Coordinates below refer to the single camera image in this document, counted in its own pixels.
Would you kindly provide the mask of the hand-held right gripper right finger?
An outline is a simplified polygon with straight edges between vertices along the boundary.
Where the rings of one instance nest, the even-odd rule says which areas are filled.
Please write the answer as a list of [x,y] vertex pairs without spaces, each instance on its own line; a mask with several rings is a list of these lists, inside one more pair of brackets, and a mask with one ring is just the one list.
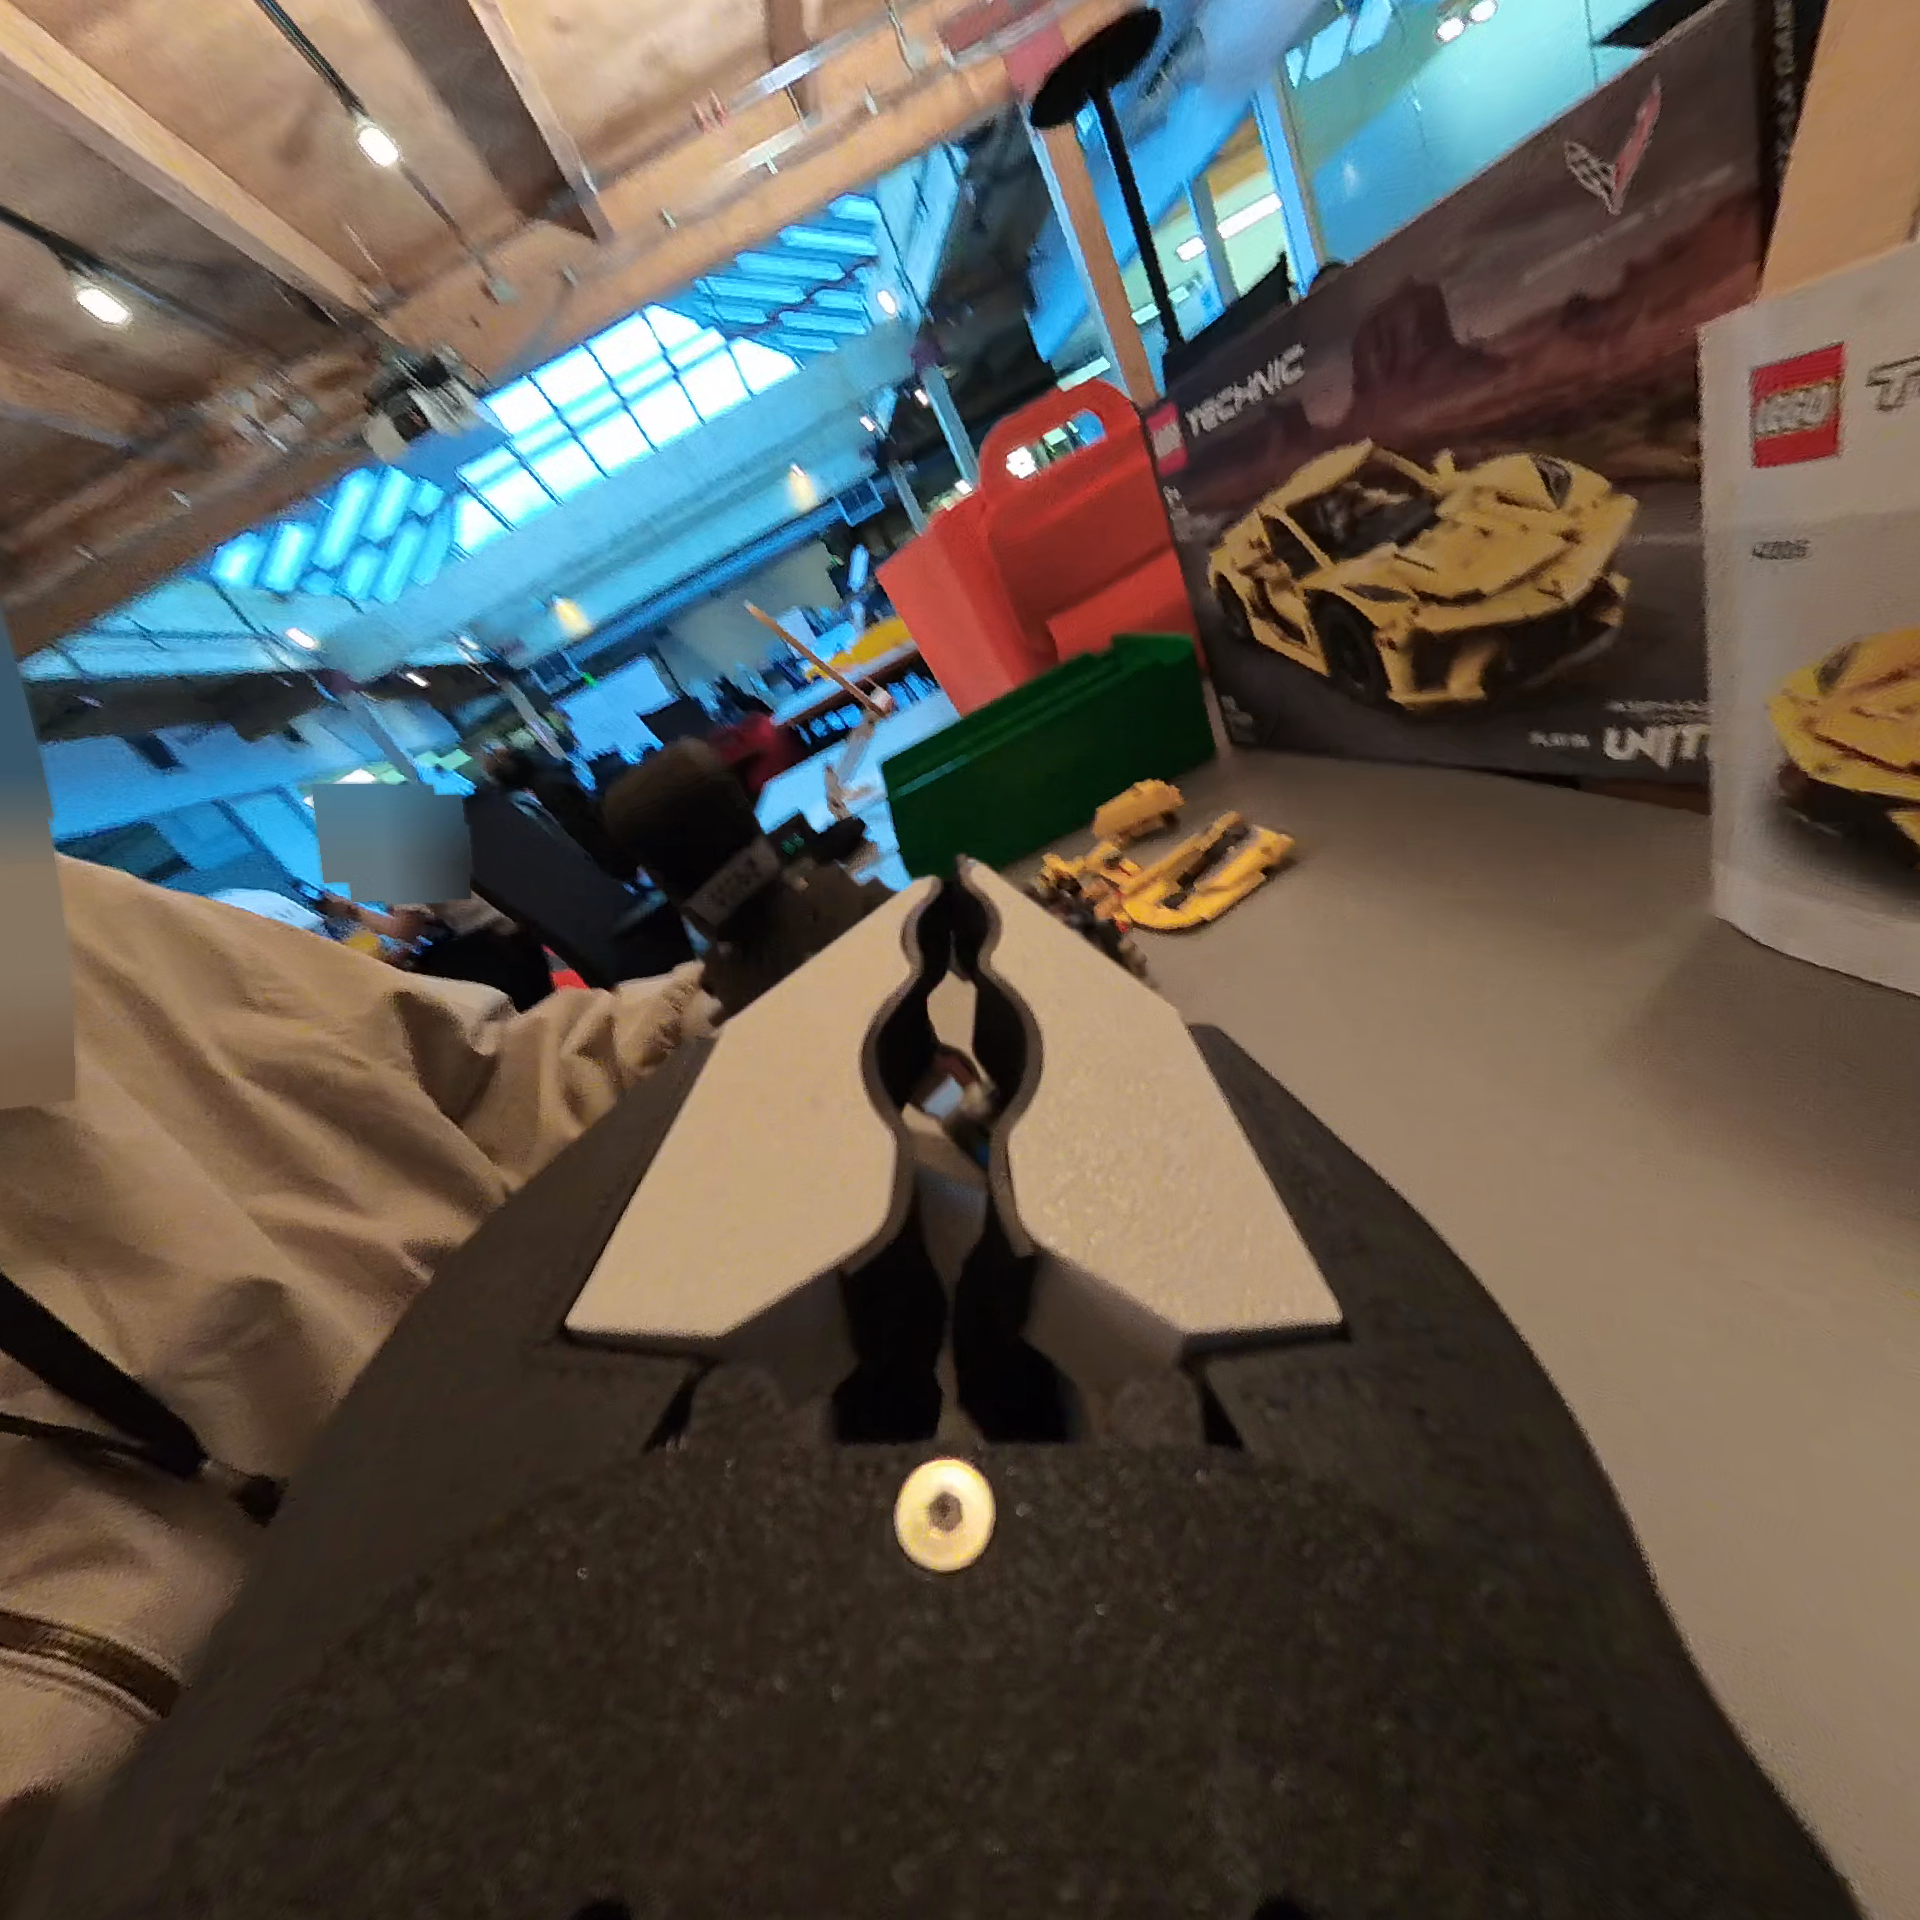
[[1187,1019],[981,863],[955,960],[1012,1034],[992,1194],[1050,1361],[1193,1361],[1333,1337],[1344,1315]]

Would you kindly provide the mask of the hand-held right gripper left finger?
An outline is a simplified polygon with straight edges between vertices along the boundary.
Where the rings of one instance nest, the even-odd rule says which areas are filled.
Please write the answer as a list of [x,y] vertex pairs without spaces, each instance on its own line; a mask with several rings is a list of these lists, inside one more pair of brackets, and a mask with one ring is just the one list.
[[732,1016],[564,1334],[634,1354],[854,1354],[845,1282],[905,1223],[881,1023],[921,983],[917,881]]

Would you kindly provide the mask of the person's left forearm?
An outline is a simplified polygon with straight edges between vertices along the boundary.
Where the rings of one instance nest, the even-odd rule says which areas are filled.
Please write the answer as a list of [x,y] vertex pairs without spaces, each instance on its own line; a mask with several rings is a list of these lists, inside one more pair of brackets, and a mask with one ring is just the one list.
[[612,1113],[722,1008],[701,962],[520,1011],[502,992],[357,960],[300,1050],[294,1102],[379,1206],[465,1225]]

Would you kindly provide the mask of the tan jointed arm stand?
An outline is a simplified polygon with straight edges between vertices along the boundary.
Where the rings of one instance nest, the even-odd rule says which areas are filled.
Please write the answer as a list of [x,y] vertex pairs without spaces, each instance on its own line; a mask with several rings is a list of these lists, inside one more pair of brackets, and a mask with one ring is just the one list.
[[824,659],[809,641],[789,631],[781,620],[768,616],[755,602],[747,602],[746,611],[763,630],[787,641],[828,687],[836,689],[858,710],[858,724],[845,734],[842,753],[830,762],[825,774],[825,802],[833,822],[836,825],[858,823],[860,811],[873,804],[881,793],[873,784],[860,782],[858,775],[870,755],[881,723],[896,711],[894,698],[884,689],[867,689],[850,680],[842,667]]

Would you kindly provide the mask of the grey desk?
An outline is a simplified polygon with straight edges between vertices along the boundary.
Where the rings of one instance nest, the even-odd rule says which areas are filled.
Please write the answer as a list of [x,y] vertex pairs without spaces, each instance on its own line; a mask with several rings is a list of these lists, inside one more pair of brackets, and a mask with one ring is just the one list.
[[1870,1915],[1918,1875],[1916,999],[1713,912],[1683,809],[1270,753],[1293,865],[1142,945],[1480,1273]]

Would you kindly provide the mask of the black office chair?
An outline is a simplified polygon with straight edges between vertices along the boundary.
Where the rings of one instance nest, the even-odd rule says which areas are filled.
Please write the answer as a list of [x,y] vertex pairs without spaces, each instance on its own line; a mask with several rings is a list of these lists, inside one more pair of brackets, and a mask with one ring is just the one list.
[[470,891],[531,930],[593,990],[694,960],[678,911],[603,874],[557,823],[501,792],[461,800]]

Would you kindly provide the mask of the yellow black toy brick subassembly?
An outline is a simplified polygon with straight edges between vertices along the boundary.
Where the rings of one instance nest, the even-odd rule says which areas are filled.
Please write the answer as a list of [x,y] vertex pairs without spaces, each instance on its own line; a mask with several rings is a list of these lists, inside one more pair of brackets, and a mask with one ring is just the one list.
[[1123,971],[1149,978],[1117,868],[1097,860],[1097,849],[1078,857],[1048,852],[1025,895]]

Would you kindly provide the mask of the large yellow toy car panel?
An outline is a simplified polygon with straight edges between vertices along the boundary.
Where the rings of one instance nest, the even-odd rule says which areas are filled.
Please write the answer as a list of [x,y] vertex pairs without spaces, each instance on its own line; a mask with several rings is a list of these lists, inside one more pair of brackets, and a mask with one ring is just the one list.
[[1227,809],[1147,863],[1120,888],[1120,918],[1149,934],[1192,934],[1220,922],[1293,857],[1289,832]]

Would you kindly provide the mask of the green storage bin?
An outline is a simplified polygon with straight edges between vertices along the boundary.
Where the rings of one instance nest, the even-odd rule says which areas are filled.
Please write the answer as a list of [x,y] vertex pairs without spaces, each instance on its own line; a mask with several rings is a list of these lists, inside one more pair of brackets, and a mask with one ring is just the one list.
[[1032,857],[1142,780],[1178,782],[1216,755],[1202,659],[1180,633],[1123,633],[881,768],[907,878],[958,857]]

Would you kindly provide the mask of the yellow car toy set box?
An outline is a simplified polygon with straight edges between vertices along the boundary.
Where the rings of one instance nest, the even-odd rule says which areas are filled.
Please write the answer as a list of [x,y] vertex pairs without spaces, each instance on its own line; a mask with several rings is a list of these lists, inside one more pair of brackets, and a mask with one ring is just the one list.
[[1155,418],[1248,750],[1708,788],[1704,330],[1761,288],[1758,4],[1424,4],[1430,58],[1313,171],[1313,288],[1213,324]]

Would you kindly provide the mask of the black pole with disc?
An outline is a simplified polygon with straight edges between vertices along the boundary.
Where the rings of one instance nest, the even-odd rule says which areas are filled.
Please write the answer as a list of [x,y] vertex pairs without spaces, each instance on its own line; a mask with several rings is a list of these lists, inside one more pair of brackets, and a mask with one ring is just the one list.
[[1025,107],[1028,145],[1038,156],[1089,311],[1120,390],[1141,414],[1158,402],[1161,380],[1123,283],[1123,267],[1077,123],[1084,113],[1093,113],[1097,143],[1110,166],[1124,230],[1136,242],[1136,262],[1164,345],[1178,345],[1182,332],[1173,314],[1155,226],[1145,215],[1136,167],[1114,103],[1116,88],[1155,52],[1158,38],[1161,11],[1147,4],[1123,4],[1110,24],[1051,65]]

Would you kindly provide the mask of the yellow car instruction booklet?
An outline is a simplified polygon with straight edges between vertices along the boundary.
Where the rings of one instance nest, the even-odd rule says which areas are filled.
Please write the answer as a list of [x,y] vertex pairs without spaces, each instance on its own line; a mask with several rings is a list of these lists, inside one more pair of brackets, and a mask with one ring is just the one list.
[[1918,247],[1701,332],[1713,903],[1918,995]]

